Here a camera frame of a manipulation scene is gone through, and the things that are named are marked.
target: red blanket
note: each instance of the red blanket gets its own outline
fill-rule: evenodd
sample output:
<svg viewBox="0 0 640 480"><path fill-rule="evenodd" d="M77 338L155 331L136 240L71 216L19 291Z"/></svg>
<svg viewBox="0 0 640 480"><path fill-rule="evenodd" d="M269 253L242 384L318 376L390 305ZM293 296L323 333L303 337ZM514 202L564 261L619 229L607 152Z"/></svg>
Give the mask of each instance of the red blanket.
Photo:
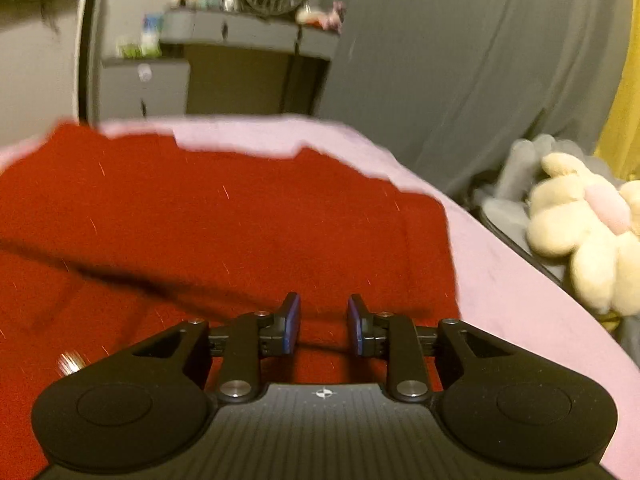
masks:
<svg viewBox="0 0 640 480"><path fill-rule="evenodd" d="M456 317L442 206L313 150L194 153L60 126L0 177L0 479L44 466L30 411L62 352L94 362L185 318L273 310L290 290L299 348L267 377L376 380L345 350L347 298L421 324Z"/></svg>

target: pink bedsheet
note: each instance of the pink bedsheet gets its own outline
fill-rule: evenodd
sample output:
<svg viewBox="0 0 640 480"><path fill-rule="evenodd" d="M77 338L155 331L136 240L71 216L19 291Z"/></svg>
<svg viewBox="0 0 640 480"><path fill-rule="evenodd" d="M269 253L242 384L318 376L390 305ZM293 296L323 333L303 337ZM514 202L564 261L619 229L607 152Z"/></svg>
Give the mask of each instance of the pink bedsheet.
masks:
<svg viewBox="0 0 640 480"><path fill-rule="evenodd" d="M310 146L365 175L387 178L399 189L438 198L449 219L463 319L602 384L616 401L619 417L602 465L620 480L640 478L640 370L580 305L387 150L343 125L296 116L109 123L102 130L108 137L158 130L173 134L186 150L256 156L293 156ZM0 168L41 143L29 139L5 148Z"/></svg>

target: metal screw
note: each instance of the metal screw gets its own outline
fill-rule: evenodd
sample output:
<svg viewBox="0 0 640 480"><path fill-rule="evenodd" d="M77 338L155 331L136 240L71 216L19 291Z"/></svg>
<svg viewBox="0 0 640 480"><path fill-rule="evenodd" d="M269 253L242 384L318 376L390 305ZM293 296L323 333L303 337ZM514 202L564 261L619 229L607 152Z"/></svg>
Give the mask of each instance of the metal screw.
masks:
<svg viewBox="0 0 640 480"><path fill-rule="evenodd" d="M251 393L251 385L247 381L227 381L220 386L220 392L227 397L244 397Z"/></svg>
<svg viewBox="0 0 640 480"><path fill-rule="evenodd" d="M65 352L58 358L58 369L63 375L71 375L86 366L78 352Z"/></svg>
<svg viewBox="0 0 640 480"><path fill-rule="evenodd" d="M420 397L429 391L426 384L412 380L402 381L396 386L396 390L405 397Z"/></svg>

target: cream stuffed animal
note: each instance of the cream stuffed animal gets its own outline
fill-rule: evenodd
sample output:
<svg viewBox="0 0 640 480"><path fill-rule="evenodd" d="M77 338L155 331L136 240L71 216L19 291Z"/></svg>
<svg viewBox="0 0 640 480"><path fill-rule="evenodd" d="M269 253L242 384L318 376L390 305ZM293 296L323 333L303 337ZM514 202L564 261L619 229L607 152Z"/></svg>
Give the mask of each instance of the cream stuffed animal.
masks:
<svg viewBox="0 0 640 480"><path fill-rule="evenodd" d="M640 180L617 190L578 158L550 153L551 177L529 196L527 239L542 256L571 255L580 301L596 314L640 312Z"/></svg>

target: shelf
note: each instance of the shelf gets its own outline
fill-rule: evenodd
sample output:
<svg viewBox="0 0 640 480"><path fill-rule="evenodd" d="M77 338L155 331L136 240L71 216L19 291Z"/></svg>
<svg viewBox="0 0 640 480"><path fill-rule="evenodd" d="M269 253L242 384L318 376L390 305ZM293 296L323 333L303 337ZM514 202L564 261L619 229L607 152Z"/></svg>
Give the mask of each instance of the shelf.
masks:
<svg viewBox="0 0 640 480"><path fill-rule="evenodd" d="M340 36L287 20L267 20L252 14L170 9L164 14L161 42L218 44L256 50L274 50L331 60Z"/></svg>

